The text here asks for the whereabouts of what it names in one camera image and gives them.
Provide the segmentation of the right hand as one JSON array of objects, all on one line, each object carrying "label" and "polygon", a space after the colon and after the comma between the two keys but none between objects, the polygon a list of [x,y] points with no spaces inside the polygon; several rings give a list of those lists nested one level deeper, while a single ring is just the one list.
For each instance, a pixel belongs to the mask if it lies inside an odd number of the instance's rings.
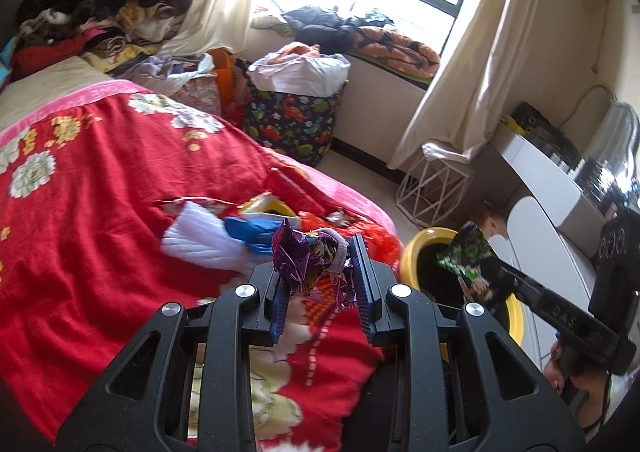
[{"label": "right hand", "polygon": [[557,394],[562,394],[567,382],[585,391],[588,401],[602,402],[608,392],[608,373],[592,361],[578,357],[559,339],[551,347],[544,377]]}]

